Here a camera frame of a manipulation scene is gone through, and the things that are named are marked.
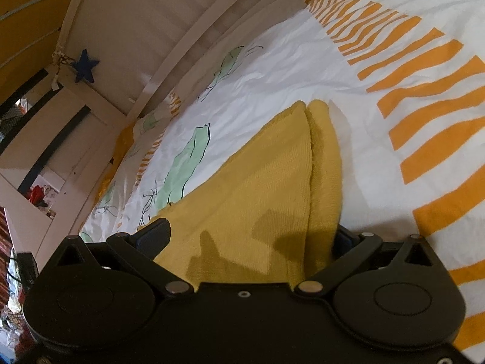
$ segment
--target red object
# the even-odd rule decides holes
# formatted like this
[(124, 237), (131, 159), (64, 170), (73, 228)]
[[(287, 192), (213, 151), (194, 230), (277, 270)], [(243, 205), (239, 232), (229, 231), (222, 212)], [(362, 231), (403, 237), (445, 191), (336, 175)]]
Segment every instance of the red object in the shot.
[(30, 196), (29, 201), (32, 202), (33, 205), (36, 205), (44, 199), (44, 190), (40, 186), (36, 186), (32, 189), (32, 193)]

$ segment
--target bed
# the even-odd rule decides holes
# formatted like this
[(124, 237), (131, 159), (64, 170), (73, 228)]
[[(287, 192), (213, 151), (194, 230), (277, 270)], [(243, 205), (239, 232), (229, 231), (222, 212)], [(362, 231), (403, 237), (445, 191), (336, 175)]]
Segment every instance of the bed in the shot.
[[(79, 6), (65, 45), (71, 55), (85, 47), (102, 54), (100, 45), (106, 46), (108, 38), (85, 30), (93, 1)], [(149, 80), (144, 68), (125, 60), (99, 67), (94, 89), (112, 103), (123, 98), (133, 144), (94, 208), (85, 203), (79, 233), (101, 242), (136, 232), (206, 182), (279, 112), (297, 100), (322, 99), (343, 163), (340, 223), (390, 241), (425, 236), (467, 304), (455, 345), (482, 362), (482, 2), (264, 0), (190, 69), (173, 70), (181, 61), (174, 56), (151, 62), (162, 64)], [(135, 48), (133, 40), (125, 42)], [(134, 82), (123, 83), (124, 77)], [(57, 241), (49, 242), (46, 253)]]

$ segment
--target screw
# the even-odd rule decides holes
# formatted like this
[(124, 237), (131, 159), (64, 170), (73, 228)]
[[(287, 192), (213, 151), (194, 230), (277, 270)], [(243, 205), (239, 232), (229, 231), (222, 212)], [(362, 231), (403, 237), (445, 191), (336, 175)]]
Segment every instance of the screw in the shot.
[(168, 282), (165, 285), (165, 289), (172, 294), (187, 293), (190, 289), (190, 285), (184, 281)]
[(304, 293), (316, 294), (323, 290), (323, 285), (317, 281), (304, 281), (298, 285), (298, 288)]

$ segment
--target hanging star decoration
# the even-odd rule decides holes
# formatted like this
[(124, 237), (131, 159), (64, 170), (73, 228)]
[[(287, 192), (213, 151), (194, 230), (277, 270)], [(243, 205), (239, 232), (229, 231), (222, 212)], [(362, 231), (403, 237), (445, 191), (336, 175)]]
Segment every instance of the hanging star decoration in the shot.
[(88, 51), (84, 49), (81, 52), (79, 61), (71, 62), (71, 67), (77, 71), (75, 82), (78, 83), (82, 79), (85, 79), (89, 83), (94, 83), (92, 70), (98, 63), (99, 60), (89, 60)]

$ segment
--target ribbed fabric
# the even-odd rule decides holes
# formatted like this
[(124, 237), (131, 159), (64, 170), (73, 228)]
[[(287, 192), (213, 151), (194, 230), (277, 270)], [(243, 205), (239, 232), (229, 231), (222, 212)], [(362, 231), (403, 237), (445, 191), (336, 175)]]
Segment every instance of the ribbed fabric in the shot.
[[(303, 102), (293, 104), (209, 180), (161, 210), (157, 218), (170, 221), (172, 237), (155, 262), (196, 287), (203, 281), (287, 281), (294, 286), (305, 278), (305, 252), (312, 264), (326, 264), (327, 242), (340, 214), (341, 166), (335, 133), (328, 135), (321, 125), (331, 127), (322, 101), (312, 103), (308, 112)], [(312, 138), (323, 142), (312, 144)], [(322, 163), (334, 166), (320, 171)], [(310, 190), (310, 181), (318, 188)], [(323, 194), (324, 200), (312, 206), (312, 193)], [(310, 209), (319, 214), (310, 217)], [(310, 242), (325, 246), (305, 246), (309, 221)]]

